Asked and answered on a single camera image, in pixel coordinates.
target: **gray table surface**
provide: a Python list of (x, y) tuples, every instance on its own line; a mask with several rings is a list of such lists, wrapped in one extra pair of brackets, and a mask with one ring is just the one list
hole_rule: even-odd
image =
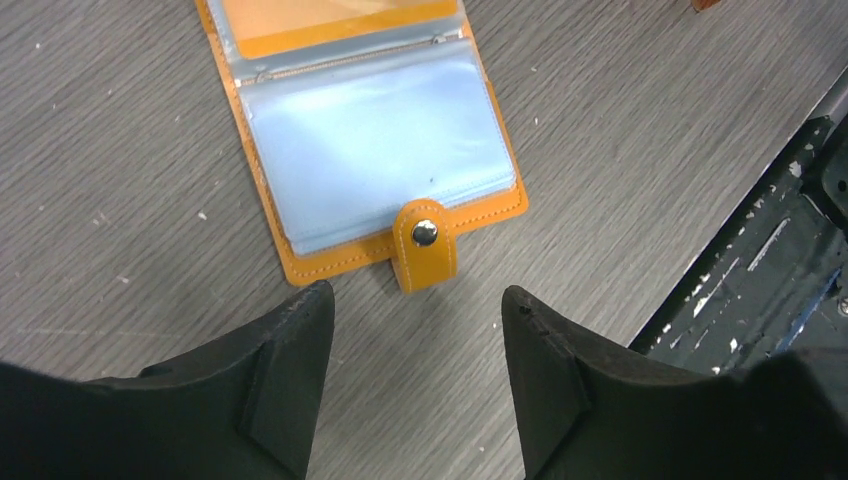
[[(293, 292), (193, 2), (0, 6), (0, 357), (131, 376)], [(531, 210), (333, 280), (313, 479), (521, 477), (503, 289), (629, 342), (848, 65), (844, 1), (468, 8)]]

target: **wallet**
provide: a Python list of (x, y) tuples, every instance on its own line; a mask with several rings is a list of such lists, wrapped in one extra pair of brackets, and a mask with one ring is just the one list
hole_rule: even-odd
[(427, 288), (527, 210), (461, 1), (196, 3), (290, 283), (391, 259)]

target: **black robotic claw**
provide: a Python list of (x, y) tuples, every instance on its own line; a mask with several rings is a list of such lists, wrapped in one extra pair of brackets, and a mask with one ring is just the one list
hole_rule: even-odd
[(703, 376), (649, 360), (518, 287), (504, 343), (528, 480), (848, 478), (848, 351)]
[(0, 477), (304, 478), (334, 308), (316, 283), (137, 378), (0, 364)]

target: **blue mark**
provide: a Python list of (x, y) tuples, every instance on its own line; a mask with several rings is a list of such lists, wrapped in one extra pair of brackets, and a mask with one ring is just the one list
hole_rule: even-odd
[(833, 274), (830, 276), (830, 280), (827, 281), (824, 288), (821, 289), (818, 295), (816, 295), (815, 297), (813, 297), (812, 300), (810, 300), (810, 303), (807, 304), (807, 307), (804, 309), (803, 312), (801, 312), (801, 315), (796, 318), (794, 322), (792, 322), (792, 328), (789, 329), (789, 333), (787, 333), (786, 336), (780, 340), (780, 343), (777, 344), (777, 348), (775, 348), (774, 350), (775, 353), (786, 351), (789, 346), (792, 345), (792, 342), (794, 342), (795, 339), (798, 338), (798, 335), (800, 335), (801, 331), (804, 329), (804, 325), (806, 325), (807, 321), (810, 320), (810, 316), (813, 314), (813, 312), (815, 312), (816, 309), (819, 308), (819, 305), (821, 304), (822, 300), (824, 300), (824, 297), (827, 295), (827, 292), (830, 290), (830, 287), (832, 287), (833, 284), (836, 282), (836, 279), (839, 278), (840, 273), (842, 273), (841, 268), (838, 268), (835, 272), (833, 272)]

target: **metal snap button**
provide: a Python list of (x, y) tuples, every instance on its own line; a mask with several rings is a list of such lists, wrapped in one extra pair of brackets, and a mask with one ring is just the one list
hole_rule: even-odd
[(419, 247), (429, 247), (439, 237), (439, 228), (430, 220), (421, 220), (412, 229), (412, 241)]

